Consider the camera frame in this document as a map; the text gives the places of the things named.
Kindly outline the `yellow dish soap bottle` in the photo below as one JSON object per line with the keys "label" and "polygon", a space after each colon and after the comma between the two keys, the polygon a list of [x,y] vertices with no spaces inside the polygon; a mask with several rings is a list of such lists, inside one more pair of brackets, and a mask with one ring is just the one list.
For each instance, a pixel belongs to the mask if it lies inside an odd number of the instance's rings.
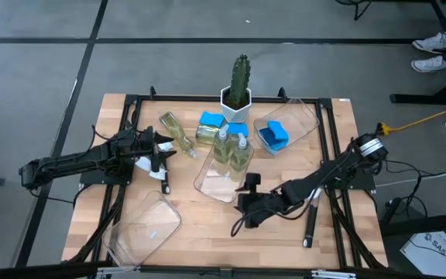
{"label": "yellow dish soap bottle", "polygon": [[229,124],[222,126],[214,138],[214,159],[220,164],[227,164],[232,155],[232,142]]}
{"label": "yellow dish soap bottle", "polygon": [[185,134],[182,125],[176,119],[172,112],[166,112],[160,116],[160,121],[172,138],[174,138],[183,152],[193,158],[197,158],[197,151],[194,148],[194,142]]}
{"label": "yellow dish soap bottle", "polygon": [[252,158],[253,148],[245,135],[239,133],[237,140],[232,145],[232,155],[230,159],[230,178],[234,182],[240,182],[245,175],[249,161]]}
{"label": "yellow dish soap bottle", "polygon": [[196,131],[196,141],[207,145],[214,144],[214,138],[219,133],[219,128],[216,126],[206,126],[200,124]]}

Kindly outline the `person's white shoe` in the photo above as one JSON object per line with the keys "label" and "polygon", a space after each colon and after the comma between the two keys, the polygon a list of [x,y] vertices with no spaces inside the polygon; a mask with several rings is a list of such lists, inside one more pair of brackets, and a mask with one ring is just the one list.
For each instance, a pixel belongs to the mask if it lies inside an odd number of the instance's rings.
{"label": "person's white shoe", "polygon": [[436,72],[446,68],[446,61],[442,56],[436,56],[424,60],[412,60],[411,67],[420,73]]}
{"label": "person's white shoe", "polygon": [[446,33],[437,33],[423,40],[414,40],[412,46],[428,53],[443,53],[446,51]]}

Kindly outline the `clear plastic bin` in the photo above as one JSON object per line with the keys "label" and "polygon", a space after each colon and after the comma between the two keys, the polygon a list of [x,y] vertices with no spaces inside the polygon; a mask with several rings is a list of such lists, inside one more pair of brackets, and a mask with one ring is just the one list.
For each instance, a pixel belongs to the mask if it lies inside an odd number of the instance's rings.
{"label": "clear plastic bin", "polygon": [[226,164],[217,162],[214,158],[214,147],[212,147],[194,180],[194,188],[209,198],[231,204],[238,194],[236,190],[243,186],[253,155],[254,148],[250,146],[249,159],[242,170],[236,171],[231,167],[231,161]]}
{"label": "clear plastic bin", "polygon": [[159,191],[151,191],[107,229],[102,243],[125,270],[138,267],[179,229],[181,216]]}
{"label": "clear plastic bin", "polygon": [[[282,127],[287,131],[289,139],[287,146],[278,151],[270,152],[264,147],[263,141],[259,136],[259,131],[268,128],[269,120],[279,121]],[[299,140],[303,139],[310,132],[319,126],[319,120],[316,115],[309,109],[309,107],[300,99],[292,98],[286,104],[275,108],[270,113],[257,118],[254,123],[254,137],[259,145],[268,153],[276,156],[284,150],[289,149]]]}

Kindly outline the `white hexagonal plant pot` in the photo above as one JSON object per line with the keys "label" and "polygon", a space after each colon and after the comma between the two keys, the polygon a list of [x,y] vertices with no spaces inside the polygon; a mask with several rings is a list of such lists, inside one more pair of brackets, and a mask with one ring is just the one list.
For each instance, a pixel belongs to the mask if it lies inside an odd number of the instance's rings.
{"label": "white hexagonal plant pot", "polygon": [[227,122],[244,122],[249,116],[249,110],[252,107],[252,91],[250,88],[247,91],[247,104],[242,108],[235,110],[225,104],[225,96],[230,92],[230,87],[222,88],[220,91],[220,107],[221,113],[225,117]]}

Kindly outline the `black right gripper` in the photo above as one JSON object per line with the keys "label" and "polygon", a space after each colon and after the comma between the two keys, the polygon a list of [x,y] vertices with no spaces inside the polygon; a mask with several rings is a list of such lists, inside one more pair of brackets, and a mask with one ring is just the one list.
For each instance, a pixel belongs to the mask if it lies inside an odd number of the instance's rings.
{"label": "black right gripper", "polygon": [[238,195],[236,209],[239,212],[248,212],[251,204],[260,200],[264,211],[245,213],[243,215],[243,221],[246,228],[257,228],[266,218],[266,213],[288,216],[297,209],[296,205],[291,205],[281,194],[275,191],[265,194],[241,193]]}

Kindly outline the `green cactus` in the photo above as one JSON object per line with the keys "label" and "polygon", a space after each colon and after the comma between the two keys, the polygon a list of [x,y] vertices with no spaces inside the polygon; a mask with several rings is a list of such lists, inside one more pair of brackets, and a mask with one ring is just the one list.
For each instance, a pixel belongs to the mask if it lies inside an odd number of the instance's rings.
{"label": "green cactus", "polygon": [[227,95],[227,105],[234,110],[241,109],[249,102],[247,87],[250,77],[250,61],[245,54],[241,54],[232,69],[230,92]]}

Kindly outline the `black power strip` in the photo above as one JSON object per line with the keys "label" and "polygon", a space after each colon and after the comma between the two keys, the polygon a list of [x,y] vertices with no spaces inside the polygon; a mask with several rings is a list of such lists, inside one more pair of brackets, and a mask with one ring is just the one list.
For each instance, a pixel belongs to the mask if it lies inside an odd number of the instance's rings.
{"label": "black power strip", "polygon": [[383,217],[380,220],[381,224],[390,223],[391,219],[396,214],[396,210],[398,209],[401,201],[402,201],[401,198],[394,198],[386,203],[385,213],[383,214]]}

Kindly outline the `white printed paper sheet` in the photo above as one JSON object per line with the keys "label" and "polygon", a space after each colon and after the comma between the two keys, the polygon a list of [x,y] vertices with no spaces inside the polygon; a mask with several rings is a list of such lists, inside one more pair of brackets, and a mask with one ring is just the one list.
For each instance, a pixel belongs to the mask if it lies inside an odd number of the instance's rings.
{"label": "white printed paper sheet", "polygon": [[446,277],[446,232],[413,234],[399,251],[422,274]]}

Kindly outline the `black aluminium table frame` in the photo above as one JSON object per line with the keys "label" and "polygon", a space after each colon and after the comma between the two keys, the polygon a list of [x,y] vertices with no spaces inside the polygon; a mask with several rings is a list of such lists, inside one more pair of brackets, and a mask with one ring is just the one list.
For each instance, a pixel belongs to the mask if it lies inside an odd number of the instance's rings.
{"label": "black aluminium table frame", "polygon": [[[126,94],[105,94],[97,120],[98,131],[107,136],[118,131]],[[219,97],[196,95],[140,95],[139,127],[153,126],[166,134],[158,120],[162,112],[171,111],[182,126],[195,132],[203,111],[220,111]],[[262,175],[259,189],[269,189],[286,179],[305,177],[319,167],[324,160],[322,147],[331,159],[340,148],[358,135],[350,99],[303,98],[306,106],[315,114],[319,104],[323,117],[324,133],[320,127],[313,130],[292,147],[274,157],[255,140],[256,146],[250,171]],[[180,213],[182,223],[173,237],[142,263],[140,272],[146,273],[195,273],[208,278],[236,279],[244,276],[306,276],[308,270],[339,271],[335,228],[328,197],[321,196],[315,226],[314,245],[303,248],[300,244],[305,230],[306,216],[295,221],[280,217],[267,219],[258,229],[242,229],[231,238],[230,229],[240,214],[232,205],[209,198],[193,187],[193,181],[208,154],[208,145],[197,147],[199,157],[176,154],[168,159],[168,178],[171,194],[166,197]],[[143,170],[134,170],[133,181],[126,187],[121,216],[141,202],[150,191],[160,189],[161,182],[153,180]],[[98,227],[105,185],[92,185],[77,198],[70,222],[62,260],[75,256],[93,231]],[[373,256],[388,266],[382,234],[374,202],[361,190],[349,190],[355,230]]]}

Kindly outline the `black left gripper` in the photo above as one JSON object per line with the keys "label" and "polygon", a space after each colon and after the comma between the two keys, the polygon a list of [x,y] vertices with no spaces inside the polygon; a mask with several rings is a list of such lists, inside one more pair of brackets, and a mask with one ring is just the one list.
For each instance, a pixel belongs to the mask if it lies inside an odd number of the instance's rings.
{"label": "black left gripper", "polygon": [[161,166],[166,166],[166,161],[173,156],[174,149],[163,152],[158,149],[157,144],[171,143],[174,138],[160,135],[152,126],[148,126],[141,132],[121,131],[117,134],[116,147],[118,155],[122,157],[151,156],[151,171],[159,172]]}

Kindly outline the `black desk leg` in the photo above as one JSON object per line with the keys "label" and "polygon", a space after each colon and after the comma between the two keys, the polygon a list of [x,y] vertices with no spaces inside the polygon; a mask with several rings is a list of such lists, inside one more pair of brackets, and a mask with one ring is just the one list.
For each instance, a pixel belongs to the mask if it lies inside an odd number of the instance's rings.
{"label": "black desk leg", "polygon": [[446,86],[433,95],[391,94],[389,100],[393,104],[446,105]]}
{"label": "black desk leg", "polygon": [[415,233],[432,233],[446,230],[446,215],[412,219],[405,222],[382,224],[383,236],[406,235]]}

